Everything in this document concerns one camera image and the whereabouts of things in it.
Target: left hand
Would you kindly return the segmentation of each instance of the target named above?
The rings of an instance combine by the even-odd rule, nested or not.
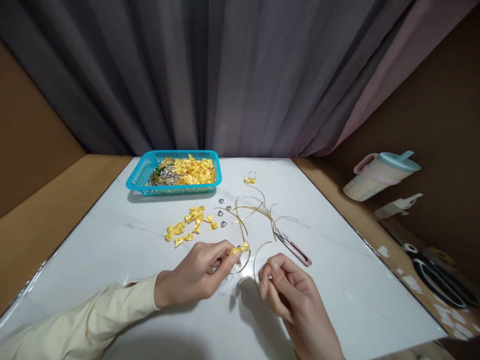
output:
[[[172,271],[158,274],[153,293],[155,305],[162,309],[210,298],[230,274],[241,252],[229,256],[234,248],[229,241],[197,242]]]

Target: small scissors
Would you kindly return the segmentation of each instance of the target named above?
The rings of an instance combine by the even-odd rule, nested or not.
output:
[[[310,258],[307,255],[305,255],[305,253],[301,251],[299,247],[295,245],[287,235],[285,235],[283,232],[281,232],[278,229],[276,229],[274,232],[276,237],[283,243],[283,245],[285,245],[288,248],[288,250],[290,250],[292,254],[295,255],[298,258],[298,260],[301,261],[303,265],[305,265],[306,267],[309,267],[310,265],[312,265],[312,260],[310,260]]]

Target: scissors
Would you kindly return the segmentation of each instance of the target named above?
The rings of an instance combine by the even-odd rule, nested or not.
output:
[[[305,253],[301,251],[299,247],[295,245],[287,235],[285,235],[283,232],[281,232],[278,229],[276,229],[274,233],[278,238],[278,240],[280,240],[282,244],[285,245],[288,248],[288,250],[290,250],[292,254],[295,255],[298,258],[298,260],[301,261],[303,265],[305,265],[306,267],[309,267],[310,265],[312,265],[312,260],[310,260],[310,258],[307,255],[305,255]]]
[[[421,254],[415,246],[403,241],[402,238],[384,222],[379,221],[379,224],[401,246],[403,251],[407,253],[420,279],[440,299],[456,309],[464,309],[467,305],[480,307],[480,303],[475,295],[455,276]]]

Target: brown cardboard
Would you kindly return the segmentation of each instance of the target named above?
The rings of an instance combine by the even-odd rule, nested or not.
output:
[[[415,151],[422,169],[375,195],[423,197],[398,220],[480,286],[480,5],[324,160],[350,180],[367,154]]]
[[[85,156],[0,41],[0,217]]]
[[[131,159],[131,156],[86,155],[0,218],[0,312]]]
[[[373,214],[373,210],[377,208],[376,205],[369,201],[356,202],[346,197],[342,192],[342,185],[346,184],[346,181],[340,178],[325,161],[321,159],[300,157],[294,158],[293,161],[374,250],[377,250],[381,246],[385,246],[388,249],[388,257],[378,253],[377,255],[379,258],[391,269],[392,273],[403,283],[403,285],[405,285],[423,307],[437,320],[450,337],[455,339],[458,334],[455,332],[456,329],[446,325],[442,321],[442,316],[439,314],[435,305],[441,306],[450,312],[453,312],[455,309],[439,303],[434,294],[418,277],[410,257],[378,223],[378,219]],[[405,242],[412,244],[420,251],[425,247],[425,244],[417,236],[402,226],[394,218],[386,219],[385,222],[392,230],[400,235]],[[397,272],[397,269],[401,269],[403,275],[400,275]],[[455,276],[459,277],[468,288],[480,298],[480,289],[478,289],[475,284],[457,273],[455,273]],[[421,288],[421,293],[412,290],[404,277],[413,277],[417,285]],[[480,328],[480,309],[470,308],[469,312],[455,311],[457,311],[466,323],[461,323],[460,321],[453,319],[453,324],[465,327],[471,332],[473,337],[479,336],[480,333],[474,328],[473,324]]]

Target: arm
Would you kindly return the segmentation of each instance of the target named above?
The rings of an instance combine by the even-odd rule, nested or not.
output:
[[[173,271],[127,286],[109,285],[82,304],[0,341],[0,359],[99,359],[118,332],[171,305],[207,299],[230,273],[234,246],[197,242]],[[218,268],[210,273],[210,268]]]

